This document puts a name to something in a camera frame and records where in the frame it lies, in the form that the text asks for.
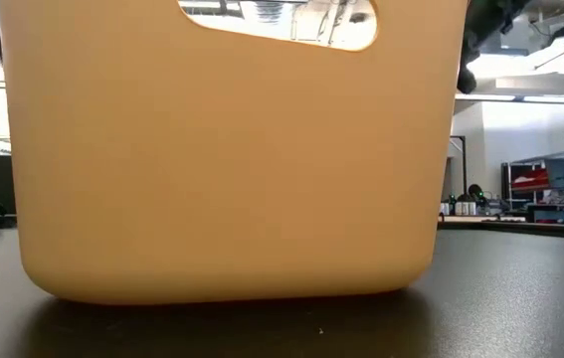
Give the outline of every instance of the tan plastic bin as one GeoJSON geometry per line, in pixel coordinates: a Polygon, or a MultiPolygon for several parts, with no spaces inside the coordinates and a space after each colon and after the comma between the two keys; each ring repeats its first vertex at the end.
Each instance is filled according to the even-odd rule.
{"type": "Polygon", "coordinates": [[[0,1],[23,264],[59,297],[370,293],[432,259],[466,0],[345,52],[175,0],[0,1]]]}

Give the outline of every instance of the workbench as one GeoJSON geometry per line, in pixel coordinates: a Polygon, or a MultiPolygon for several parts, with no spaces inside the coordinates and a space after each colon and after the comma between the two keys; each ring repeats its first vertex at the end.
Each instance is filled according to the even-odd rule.
{"type": "Polygon", "coordinates": [[[104,307],[36,288],[3,230],[0,357],[564,357],[564,238],[439,231],[392,293],[104,307]]]}

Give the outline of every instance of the table surface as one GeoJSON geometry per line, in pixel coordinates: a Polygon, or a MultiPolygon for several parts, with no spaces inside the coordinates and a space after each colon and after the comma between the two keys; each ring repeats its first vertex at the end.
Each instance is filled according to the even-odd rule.
{"type": "Polygon", "coordinates": [[[0,231],[0,357],[564,357],[564,239],[440,231],[411,287],[356,297],[102,307],[52,298],[0,231]]]}

